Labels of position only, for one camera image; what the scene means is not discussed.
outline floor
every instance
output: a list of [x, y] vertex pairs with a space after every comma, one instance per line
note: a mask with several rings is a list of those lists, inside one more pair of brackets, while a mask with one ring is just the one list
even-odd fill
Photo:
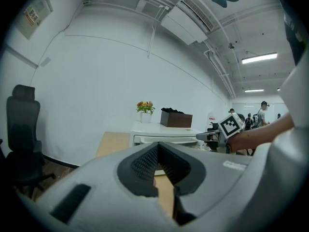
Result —
[[[65, 176], [67, 176], [69, 173], [74, 171], [73, 168], [64, 167], [62, 165], [53, 163], [51, 161], [45, 160], [46, 164], [43, 166], [43, 172], [45, 174], [51, 174], [54, 173], [56, 175], [56, 179], [48, 178], [40, 183], [40, 185], [44, 188], [44, 190], [47, 190], [49, 187], [51, 187], [54, 183], [57, 181], [63, 179]], [[28, 194], [28, 187], [24, 188], [25, 195]], [[38, 188], [34, 189], [32, 200], [36, 201], [41, 195], [43, 194], [42, 191], [40, 191]]]

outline ceiling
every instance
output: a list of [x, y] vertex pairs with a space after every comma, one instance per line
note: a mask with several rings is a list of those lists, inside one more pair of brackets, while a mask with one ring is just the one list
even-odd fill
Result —
[[[139, 0], [103, 0], [127, 8], [136, 9]], [[207, 9], [198, 0], [193, 0], [206, 12]], [[220, 61], [224, 64], [237, 95], [246, 89], [265, 89], [276, 93], [289, 72], [295, 67], [292, 52], [285, 36], [283, 9], [278, 0], [239, 0], [227, 2], [227, 8], [211, 0], [202, 0], [223, 26], [217, 26], [209, 35], [216, 46]], [[142, 7], [142, 12], [155, 17], [158, 8], [151, 4]], [[278, 57], [243, 65], [243, 58], [277, 52]]]

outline fluorescent light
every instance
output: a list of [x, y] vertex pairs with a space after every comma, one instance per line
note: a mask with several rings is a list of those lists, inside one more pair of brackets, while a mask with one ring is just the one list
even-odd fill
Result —
[[257, 62], [257, 61], [262, 61], [262, 60], [267, 60], [267, 59], [273, 59], [277, 57], [277, 53], [268, 53], [268, 54], [264, 54], [264, 55], [258, 55], [255, 57], [251, 57], [251, 58], [244, 58], [242, 60], [242, 64], [247, 64], [247, 63], [252, 63], [252, 62]]
[[250, 89], [250, 90], [245, 90], [245, 92], [263, 92], [263, 89]]

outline wooden box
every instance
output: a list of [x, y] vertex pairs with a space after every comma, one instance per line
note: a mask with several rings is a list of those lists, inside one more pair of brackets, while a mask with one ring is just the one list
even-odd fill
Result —
[[162, 111], [160, 123], [166, 127], [191, 128], [192, 115]]

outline air conditioner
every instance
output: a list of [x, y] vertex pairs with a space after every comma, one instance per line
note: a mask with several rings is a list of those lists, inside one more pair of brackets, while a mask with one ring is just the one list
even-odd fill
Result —
[[162, 19], [161, 25], [186, 44], [206, 40], [206, 33], [214, 28], [206, 14], [192, 0], [180, 0]]

